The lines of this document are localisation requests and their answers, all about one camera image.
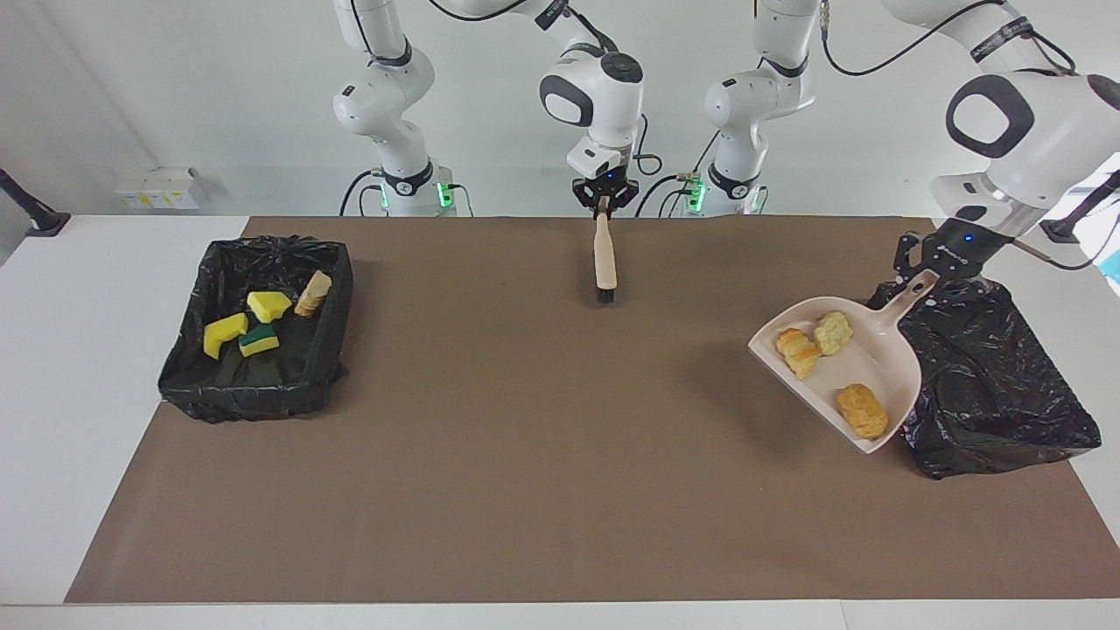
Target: white table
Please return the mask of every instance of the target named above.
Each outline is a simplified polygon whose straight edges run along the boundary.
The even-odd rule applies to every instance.
[[[207,243],[244,217],[75,216],[0,267],[0,628],[1112,630],[1120,600],[501,605],[111,605],[63,599],[159,402],[156,377]],[[1006,248],[1007,285],[1104,434],[1074,469],[1120,538],[1120,300],[1095,269]]]

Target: wooden brush handle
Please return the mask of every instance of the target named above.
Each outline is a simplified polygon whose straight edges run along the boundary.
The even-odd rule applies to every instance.
[[[595,217],[595,284],[604,290],[618,288],[615,243],[610,240],[610,222],[605,212]]]

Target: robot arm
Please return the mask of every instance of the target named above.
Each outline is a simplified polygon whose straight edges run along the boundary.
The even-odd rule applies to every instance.
[[[971,4],[881,1],[897,19],[924,28]],[[1000,248],[1030,231],[1066,191],[1120,148],[1120,85],[1056,66],[1030,21],[1010,3],[978,7],[942,33],[987,73],[953,96],[945,117],[949,135],[991,164],[983,173],[933,183],[934,197],[950,219],[922,241],[916,267],[908,265],[908,254],[917,239],[904,237],[895,261],[904,279],[923,268],[943,279],[980,274]],[[964,104],[977,100],[998,109],[1002,119],[970,114]]]
[[[762,65],[713,84],[704,99],[719,129],[716,159],[703,172],[701,216],[737,214],[755,187],[769,145],[762,123],[809,106],[816,90],[809,71],[809,38],[820,0],[762,0],[755,48]]]
[[[456,12],[486,16],[510,0],[456,0]],[[568,154],[581,176],[573,183],[580,202],[596,213],[614,212],[637,195],[626,179],[642,114],[644,75],[636,59],[619,53],[568,0],[526,0],[508,12],[531,19],[557,41],[560,59],[540,83],[541,104],[553,119],[587,130]]]
[[[343,38],[371,56],[365,70],[335,95],[338,122],[376,145],[391,214],[446,213],[449,204],[439,183],[449,180],[450,173],[428,156],[420,129],[403,119],[436,81],[431,62],[404,36],[394,0],[334,2]]]

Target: bin lined with black bag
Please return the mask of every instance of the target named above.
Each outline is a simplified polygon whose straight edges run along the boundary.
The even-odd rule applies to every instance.
[[[333,280],[330,291],[311,317],[289,311],[272,322],[280,348],[244,358],[234,341],[224,344],[217,361],[203,352],[206,325],[249,313],[250,293],[280,291],[295,304],[317,270]],[[160,373],[160,393],[208,423],[280,419],[325,408],[332,386],[346,372],[339,355],[353,285],[343,243],[299,237],[211,243]]]
[[[871,305],[889,299],[881,285]],[[1101,445],[1101,432],[999,282],[946,282],[898,330],[922,364],[903,434],[923,474],[1009,472]]]

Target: beige dustpan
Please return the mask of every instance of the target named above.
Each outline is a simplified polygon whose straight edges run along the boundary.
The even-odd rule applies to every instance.
[[[933,289],[939,278],[934,271],[922,271],[881,311],[839,297],[806,299],[763,326],[748,345],[778,380],[825,421],[864,453],[874,453],[898,430],[917,400],[922,369],[914,350],[898,332],[898,322]],[[797,380],[775,346],[777,335],[786,328],[800,328],[812,339],[816,321],[833,311],[848,317],[855,332],[851,341],[832,356],[821,356],[805,380]],[[857,382],[869,387],[887,411],[887,432],[876,439],[856,435],[840,415],[837,393]]]

